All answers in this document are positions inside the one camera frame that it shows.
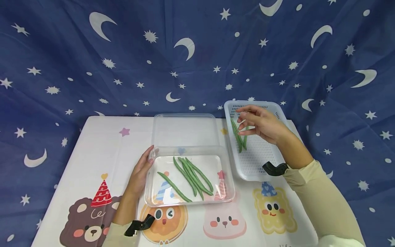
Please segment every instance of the mesh basket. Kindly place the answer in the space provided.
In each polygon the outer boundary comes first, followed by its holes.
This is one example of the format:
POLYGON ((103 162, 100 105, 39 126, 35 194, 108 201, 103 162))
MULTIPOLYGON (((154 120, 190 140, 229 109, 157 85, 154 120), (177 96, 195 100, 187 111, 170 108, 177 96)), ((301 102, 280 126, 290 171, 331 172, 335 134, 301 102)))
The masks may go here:
POLYGON ((233 118, 237 124, 237 119, 240 115, 236 112, 236 109, 249 104, 260 106, 272 112, 286 126, 288 126, 287 119, 282 112, 281 107, 274 102, 229 100, 224 104, 226 124, 228 126, 230 144, 238 175, 246 181, 270 181, 270 176, 265 172, 265 170, 263 170, 262 166, 268 161, 270 161, 274 166, 284 162, 277 146, 268 143, 257 135, 252 135, 247 138, 247 150, 243 149, 242 152, 239 153, 236 137, 232 131, 231 118, 233 118))

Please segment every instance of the yellow cartoon character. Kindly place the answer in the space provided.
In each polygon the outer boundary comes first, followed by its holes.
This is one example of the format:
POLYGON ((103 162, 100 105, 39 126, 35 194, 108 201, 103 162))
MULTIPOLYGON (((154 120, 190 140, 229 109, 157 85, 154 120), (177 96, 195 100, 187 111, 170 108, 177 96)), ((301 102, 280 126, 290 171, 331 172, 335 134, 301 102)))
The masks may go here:
POLYGON ((297 224, 285 191, 276 189, 269 182, 262 183, 262 190, 254 190, 255 208, 264 233, 296 232, 297 224))
MULTIPOLYGON (((170 184, 164 181, 154 201, 156 204, 163 204, 164 201, 170 202, 170 200, 180 201, 170 184)), ((149 207, 145 204, 140 214, 140 220, 144 220, 148 214, 154 216, 155 221, 149 229, 143 231, 143 235, 159 246, 165 246, 175 241, 181 236, 188 222, 186 206, 149 207)))

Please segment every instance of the hand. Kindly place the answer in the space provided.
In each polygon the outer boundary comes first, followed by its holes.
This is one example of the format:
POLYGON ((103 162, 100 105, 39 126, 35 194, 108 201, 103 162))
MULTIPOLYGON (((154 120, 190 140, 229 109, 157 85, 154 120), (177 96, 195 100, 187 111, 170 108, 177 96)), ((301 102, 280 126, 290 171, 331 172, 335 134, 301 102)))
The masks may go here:
POLYGON ((277 145, 278 141, 292 135, 292 132, 277 119, 271 112, 259 106, 248 105, 236 110, 240 112, 238 123, 241 123, 239 130, 244 129, 246 126, 255 126, 255 128, 240 131, 239 135, 259 135, 267 142, 277 145))
POLYGON ((147 172, 151 168, 154 160, 149 159, 149 153, 154 149, 154 146, 150 146, 141 156, 136 166, 130 175, 129 183, 126 187, 124 196, 132 196, 139 198, 144 191, 145 179, 147 177, 147 172))

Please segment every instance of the blue backdrop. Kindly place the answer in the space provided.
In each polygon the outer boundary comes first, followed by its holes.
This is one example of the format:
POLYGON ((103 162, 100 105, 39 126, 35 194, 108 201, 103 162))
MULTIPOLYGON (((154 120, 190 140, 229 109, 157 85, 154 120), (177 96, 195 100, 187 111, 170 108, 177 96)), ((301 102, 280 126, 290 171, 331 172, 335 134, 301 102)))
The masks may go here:
POLYGON ((1 1, 0 245, 30 246, 88 116, 237 99, 281 104, 395 246, 394 23, 389 0, 1 1))

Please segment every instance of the black device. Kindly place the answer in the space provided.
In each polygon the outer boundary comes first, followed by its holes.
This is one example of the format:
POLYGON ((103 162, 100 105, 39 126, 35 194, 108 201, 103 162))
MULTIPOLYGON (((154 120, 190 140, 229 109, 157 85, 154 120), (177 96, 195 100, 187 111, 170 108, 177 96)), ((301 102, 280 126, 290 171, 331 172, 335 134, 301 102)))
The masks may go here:
POLYGON ((132 221, 132 224, 125 232, 125 236, 132 237, 137 234, 137 231, 142 231, 150 228, 154 223, 155 217, 148 214, 144 221, 132 221))
POLYGON ((281 163, 277 167, 274 166, 270 161, 266 162, 262 168, 273 177, 282 176, 285 174, 285 171, 288 169, 288 165, 286 163, 281 163))

